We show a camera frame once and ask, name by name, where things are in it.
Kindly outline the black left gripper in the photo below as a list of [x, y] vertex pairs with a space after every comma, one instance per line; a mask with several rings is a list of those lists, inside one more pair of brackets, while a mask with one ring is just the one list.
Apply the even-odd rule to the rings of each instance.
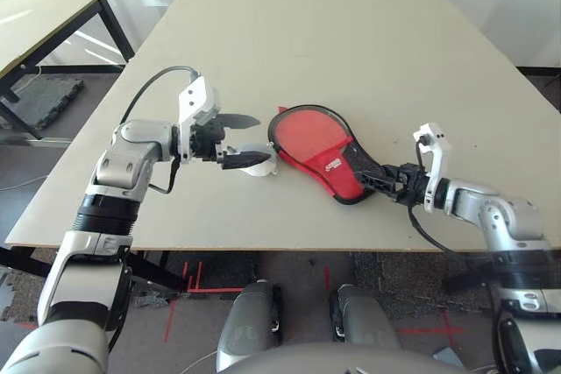
[[221, 164], [223, 170], [244, 169], [262, 164], [271, 158], [267, 152], [248, 151], [240, 153], [224, 153], [222, 142], [225, 139], [225, 128], [244, 130], [259, 125], [254, 116], [242, 114], [217, 115], [206, 124], [194, 124], [191, 127], [192, 157], [202, 161]]

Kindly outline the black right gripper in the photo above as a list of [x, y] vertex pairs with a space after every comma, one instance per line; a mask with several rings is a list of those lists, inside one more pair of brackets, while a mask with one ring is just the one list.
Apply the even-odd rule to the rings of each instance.
[[396, 192], [396, 179], [392, 175], [397, 175], [402, 187], [396, 192], [394, 201], [404, 206], [424, 204], [429, 177], [423, 166], [407, 163], [402, 166], [383, 165], [382, 168], [357, 171], [357, 181], [365, 189], [392, 197]]

